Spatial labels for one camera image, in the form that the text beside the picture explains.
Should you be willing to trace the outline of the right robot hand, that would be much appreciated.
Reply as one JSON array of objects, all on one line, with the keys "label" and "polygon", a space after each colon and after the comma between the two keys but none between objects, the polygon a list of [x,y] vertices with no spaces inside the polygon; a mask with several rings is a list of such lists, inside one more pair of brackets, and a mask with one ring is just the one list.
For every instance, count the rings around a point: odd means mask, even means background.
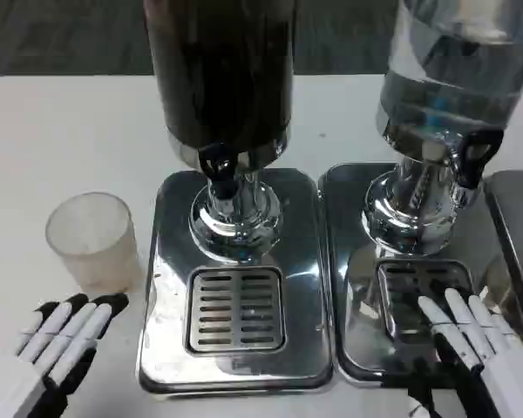
[{"label": "right robot hand", "polygon": [[523,417],[523,341],[479,296],[443,291],[405,298],[431,331],[440,369],[449,374],[468,417]]}]

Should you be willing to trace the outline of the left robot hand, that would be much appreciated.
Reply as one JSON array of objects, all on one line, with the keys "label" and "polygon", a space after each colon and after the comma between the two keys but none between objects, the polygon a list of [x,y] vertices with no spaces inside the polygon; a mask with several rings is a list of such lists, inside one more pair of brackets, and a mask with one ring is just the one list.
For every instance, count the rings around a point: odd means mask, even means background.
[{"label": "left robot hand", "polygon": [[77,293],[31,312],[0,354],[0,417],[60,417],[86,377],[98,342],[129,304],[125,293]]}]

